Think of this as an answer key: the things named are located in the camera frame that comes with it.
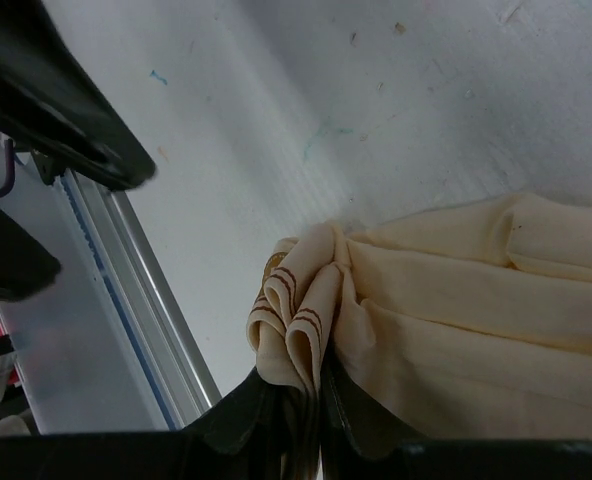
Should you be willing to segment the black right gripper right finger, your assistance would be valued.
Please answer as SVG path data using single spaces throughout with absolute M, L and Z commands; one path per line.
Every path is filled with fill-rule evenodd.
M 592 441 L 431 439 L 359 387 L 335 354 L 321 379 L 327 479 L 592 479 Z

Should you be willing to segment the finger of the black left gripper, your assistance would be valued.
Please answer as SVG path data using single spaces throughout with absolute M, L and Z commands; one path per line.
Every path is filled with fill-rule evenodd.
M 22 301 L 52 285 L 61 263 L 0 209 L 0 300 Z
M 156 173 L 40 1 L 0 1 L 0 132 L 111 190 Z

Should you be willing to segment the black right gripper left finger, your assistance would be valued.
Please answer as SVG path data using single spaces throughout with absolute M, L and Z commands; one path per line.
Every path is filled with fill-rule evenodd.
M 175 431 L 0 438 L 0 479 L 315 479 L 297 392 L 251 371 Z

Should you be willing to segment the cream beige underwear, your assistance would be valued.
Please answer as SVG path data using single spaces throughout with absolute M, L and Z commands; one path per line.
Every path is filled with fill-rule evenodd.
M 511 194 L 279 241 L 247 321 L 311 416 L 326 354 L 440 438 L 592 439 L 592 208 Z

